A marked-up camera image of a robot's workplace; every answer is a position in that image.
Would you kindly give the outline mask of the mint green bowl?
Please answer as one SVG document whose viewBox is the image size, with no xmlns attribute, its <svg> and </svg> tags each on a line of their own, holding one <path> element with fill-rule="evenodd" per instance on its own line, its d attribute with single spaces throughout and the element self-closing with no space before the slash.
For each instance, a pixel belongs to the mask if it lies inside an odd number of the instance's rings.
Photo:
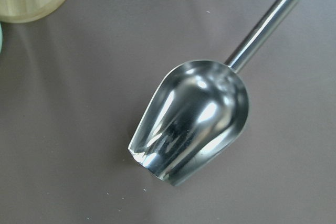
<svg viewBox="0 0 336 224">
<path fill-rule="evenodd" d="M 0 24 L 0 53 L 2 51 L 3 47 L 3 30 L 2 30 L 2 25 Z"/>
</svg>

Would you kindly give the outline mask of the metal scoop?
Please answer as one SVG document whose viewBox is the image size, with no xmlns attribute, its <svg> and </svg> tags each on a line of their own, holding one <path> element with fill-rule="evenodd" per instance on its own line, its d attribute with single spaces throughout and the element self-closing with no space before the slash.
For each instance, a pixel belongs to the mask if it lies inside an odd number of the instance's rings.
<svg viewBox="0 0 336 224">
<path fill-rule="evenodd" d="M 228 148 L 249 112 L 239 72 L 299 0 L 276 0 L 225 62 L 193 60 L 161 81 L 129 143 L 136 162 L 180 185 Z"/>
</svg>

